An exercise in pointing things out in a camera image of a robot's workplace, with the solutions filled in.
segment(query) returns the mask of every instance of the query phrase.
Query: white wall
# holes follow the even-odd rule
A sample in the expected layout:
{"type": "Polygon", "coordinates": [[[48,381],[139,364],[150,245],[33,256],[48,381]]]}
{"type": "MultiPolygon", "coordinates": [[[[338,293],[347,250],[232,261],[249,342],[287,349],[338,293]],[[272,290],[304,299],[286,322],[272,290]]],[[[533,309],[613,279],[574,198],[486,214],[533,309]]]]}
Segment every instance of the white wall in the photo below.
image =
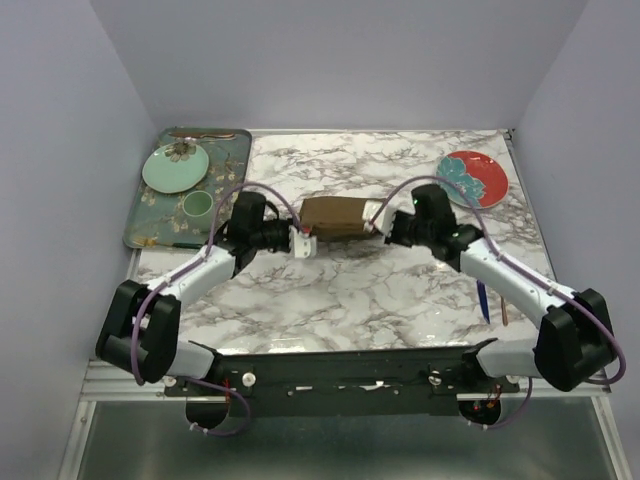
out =
{"type": "Polygon", "coordinates": [[[522,174],[558,277],[608,300],[629,373],[613,408],[640,477],[640,3],[591,0],[520,122],[522,174]]]}
{"type": "Polygon", "coordinates": [[[91,0],[156,125],[515,126],[586,0],[91,0]]]}
{"type": "Polygon", "coordinates": [[[0,478],[57,476],[153,127],[86,0],[0,2],[0,478]]]}

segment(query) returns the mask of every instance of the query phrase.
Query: cable clip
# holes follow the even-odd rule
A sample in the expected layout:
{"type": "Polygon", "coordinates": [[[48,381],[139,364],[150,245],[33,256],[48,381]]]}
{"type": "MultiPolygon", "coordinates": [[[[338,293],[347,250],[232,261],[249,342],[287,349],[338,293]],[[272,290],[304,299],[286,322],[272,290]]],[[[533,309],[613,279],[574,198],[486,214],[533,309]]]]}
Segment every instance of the cable clip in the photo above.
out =
{"type": "Polygon", "coordinates": [[[558,291],[558,284],[555,282],[549,282],[549,288],[547,289],[547,295],[550,297],[554,296],[558,291]]]}
{"type": "Polygon", "coordinates": [[[173,278],[171,277],[171,274],[167,273],[166,275],[164,275],[162,277],[162,283],[164,283],[166,287],[170,287],[171,284],[173,283],[173,278]]]}

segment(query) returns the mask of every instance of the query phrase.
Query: green plate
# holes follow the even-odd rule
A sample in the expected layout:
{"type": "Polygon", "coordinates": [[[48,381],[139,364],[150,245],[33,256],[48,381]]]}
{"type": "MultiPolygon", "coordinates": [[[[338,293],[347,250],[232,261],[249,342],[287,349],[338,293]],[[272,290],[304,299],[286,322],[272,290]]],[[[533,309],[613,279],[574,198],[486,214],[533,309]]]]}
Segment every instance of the green plate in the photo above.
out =
{"type": "Polygon", "coordinates": [[[160,193],[180,193],[194,187],[209,169],[209,155],[200,145],[195,152],[172,155],[173,145],[165,145],[153,152],[142,167],[142,179],[160,193]]]}

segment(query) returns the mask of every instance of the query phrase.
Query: white marble surface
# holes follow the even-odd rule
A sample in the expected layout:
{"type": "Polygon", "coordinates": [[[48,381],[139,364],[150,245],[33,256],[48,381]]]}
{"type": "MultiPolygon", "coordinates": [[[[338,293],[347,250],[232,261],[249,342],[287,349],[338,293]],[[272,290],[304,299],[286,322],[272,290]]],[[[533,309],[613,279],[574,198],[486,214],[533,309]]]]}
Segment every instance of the white marble surface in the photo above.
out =
{"type": "MultiPolygon", "coordinates": [[[[313,195],[384,197],[408,177],[432,174],[456,150],[476,150],[507,172],[507,199],[485,210],[490,233],[507,252],[549,274],[502,135],[486,132],[271,135],[254,142],[247,179],[267,183],[294,206],[313,195]]],[[[410,190],[394,205],[411,209],[410,190]]],[[[460,222],[473,222],[457,208],[460,222]]],[[[170,271],[188,254],[144,251],[139,279],[170,271]]],[[[379,242],[331,244],[306,261],[258,254],[235,279],[183,312],[180,336],[226,353],[330,351],[473,344],[535,335],[514,309],[482,318],[475,281],[431,258],[425,248],[379,242]]]]}

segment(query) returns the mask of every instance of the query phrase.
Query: cardboard box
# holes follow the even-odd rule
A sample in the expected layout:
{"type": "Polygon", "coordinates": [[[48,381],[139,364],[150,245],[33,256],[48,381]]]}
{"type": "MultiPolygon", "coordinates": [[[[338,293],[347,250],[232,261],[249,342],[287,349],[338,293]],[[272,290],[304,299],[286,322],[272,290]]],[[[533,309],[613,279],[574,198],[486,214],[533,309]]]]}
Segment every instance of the cardboard box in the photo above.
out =
{"type": "Polygon", "coordinates": [[[300,222],[321,242],[364,240],[375,236],[364,230],[362,212],[370,198],[313,197],[302,202],[300,222]]]}

